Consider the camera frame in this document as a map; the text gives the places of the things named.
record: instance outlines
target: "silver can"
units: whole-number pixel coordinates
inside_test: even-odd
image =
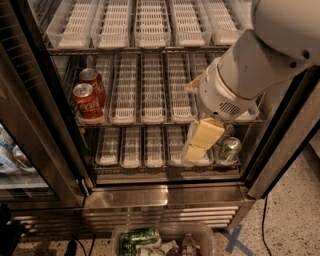
[[[214,145],[214,147],[217,150],[220,150],[222,147],[223,142],[230,138],[231,136],[233,136],[235,132],[235,128],[232,124],[225,124],[224,125],[224,133],[221,135],[221,137],[217,140],[216,144]]]
[[[241,141],[235,137],[227,138],[218,152],[217,163],[222,165],[232,165],[238,161],[241,151]]]

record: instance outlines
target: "speckled floor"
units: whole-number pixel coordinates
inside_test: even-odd
[[[264,203],[260,200],[254,205],[233,235],[214,232],[214,255],[269,255],[262,241]],[[301,154],[269,194],[265,240],[272,255],[320,255],[319,222],[320,182],[310,168],[310,159]],[[68,242],[59,238],[21,239],[14,255],[62,256]],[[88,253],[91,240],[81,242]],[[97,239],[92,256],[110,255],[110,249],[109,239]],[[77,255],[84,255],[80,246]]]

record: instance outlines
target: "stainless steel panel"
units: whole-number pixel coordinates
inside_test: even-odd
[[[84,208],[17,211],[13,212],[11,223],[23,224],[27,236],[110,235],[118,225],[162,222],[201,221],[222,228],[234,223],[233,219],[247,203],[245,191],[242,186],[217,184],[109,188],[94,192]]]
[[[320,119],[320,83],[309,96],[248,195],[260,199]]]
[[[167,189],[94,192],[87,198],[85,208],[162,206],[167,202]]]

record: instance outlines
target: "cable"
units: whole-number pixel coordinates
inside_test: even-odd
[[[91,256],[91,253],[92,253],[92,250],[93,250],[94,242],[95,242],[95,241],[96,241],[96,235],[95,235],[95,234],[93,234],[92,244],[91,244],[91,248],[90,248],[90,251],[89,251],[88,256]]]
[[[82,244],[75,236],[72,236],[72,238],[73,238],[78,244],[80,244],[80,246],[81,246],[81,248],[82,248],[82,250],[83,250],[84,255],[87,256],[87,253],[86,253],[86,250],[85,250],[84,247],[83,247],[83,244]]]
[[[264,209],[263,209],[263,216],[262,216],[262,240],[263,240],[263,243],[264,243],[265,247],[267,248],[267,251],[268,251],[269,255],[272,256],[270,248],[267,245],[266,240],[264,238],[264,221],[266,219],[267,205],[268,205],[268,196],[266,196],[266,199],[264,201]]]

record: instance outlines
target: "red can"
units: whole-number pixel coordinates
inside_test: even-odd
[[[99,72],[93,68],[83,69],[79,73],[79,79],[81,83],[88,83],[93,86],[98,96],[100,106],[104,108],[106,102],[106,92]]]
[[[102,117],[102,108],[91,84],[77,84],[72,90],[72,95],[83,118],[95,119]]]

